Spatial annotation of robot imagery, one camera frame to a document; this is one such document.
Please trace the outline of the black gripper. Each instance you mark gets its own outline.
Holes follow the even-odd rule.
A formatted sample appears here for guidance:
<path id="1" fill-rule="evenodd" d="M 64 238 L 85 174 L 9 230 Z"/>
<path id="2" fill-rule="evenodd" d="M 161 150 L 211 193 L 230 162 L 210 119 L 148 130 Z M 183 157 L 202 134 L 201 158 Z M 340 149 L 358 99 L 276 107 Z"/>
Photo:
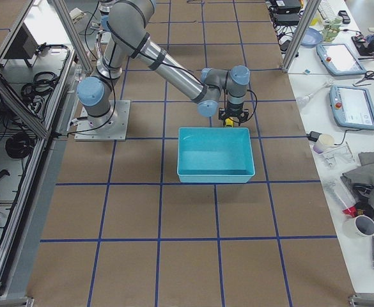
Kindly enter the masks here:
<path id="1" fill-rule="evenodd" d="M 225 121 L 227 118 L 236 118 L 238 123 L 245 123 L 249 119 L 249 110 L 244 109 L 243 104 L 226 104 L 224 108 L 219 108 L 218 119 Z"/>

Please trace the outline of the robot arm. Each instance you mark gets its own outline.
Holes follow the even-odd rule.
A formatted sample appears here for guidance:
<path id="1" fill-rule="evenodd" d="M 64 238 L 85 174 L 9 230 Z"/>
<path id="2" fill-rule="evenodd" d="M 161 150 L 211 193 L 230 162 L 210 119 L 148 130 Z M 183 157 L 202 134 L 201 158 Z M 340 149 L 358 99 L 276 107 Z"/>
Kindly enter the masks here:
<path id="1" fill-rule="evenodd" d="M 196 103 L 201 116 L 217 115 L 219 120 L 236 118 L 248 121 L 244 108 L 250 71 L 243 65 L 231 70 L 204 68 L 196 78 L 181 66 L 165 49 L 150 38 L 146 27 L 155 13 L 155 1 L 115 1 L 108 15 L 102 17 L 102 27 L 111 38 L 95 71 L 78 84 L 77 96 L 87 112 L 92 129 L 110 127 L 116 108 L 109 97 L 122 73 L 126 57 L 142 61 L 185 96 Z"/>

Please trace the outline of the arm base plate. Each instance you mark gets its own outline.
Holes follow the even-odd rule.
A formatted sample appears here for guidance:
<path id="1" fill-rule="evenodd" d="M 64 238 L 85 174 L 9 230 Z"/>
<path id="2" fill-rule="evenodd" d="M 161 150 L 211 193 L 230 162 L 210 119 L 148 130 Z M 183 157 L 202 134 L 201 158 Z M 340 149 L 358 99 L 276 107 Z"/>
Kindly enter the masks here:
<path id="1" fill-rule="evenodd" d="M 109 101 L 110 113 L 94 118 L 88 116 L 84 107 L 81 109 L 81 116 L 86 117 L 77 126 L 78 133 L 75 133 L 77 141 L 125 141 L 130 114 L 130 100 Z"/>

